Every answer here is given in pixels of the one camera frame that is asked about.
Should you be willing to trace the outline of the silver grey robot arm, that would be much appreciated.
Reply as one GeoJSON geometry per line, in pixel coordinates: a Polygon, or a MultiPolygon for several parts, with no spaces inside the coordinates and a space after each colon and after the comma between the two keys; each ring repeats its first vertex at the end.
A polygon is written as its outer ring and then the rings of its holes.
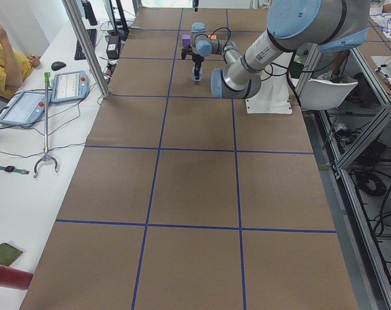
{"type": "Polygon", "coordinates": [[[368,34],[370,1],[273,1],[266,30],[244,54],[231,40],[211,39],[203,23],[192,25],[190,44],[181,57],[192,56],[193,79],[201,77],[201,63],[210,54],[223,56],[226,66],[215,69],[211,92],[221,99],[247,99],[261,88],[260,71],[282,53],[294,52],[304,43],[314,43],[320,52],[338,52],[358,47],[368,34]]]}

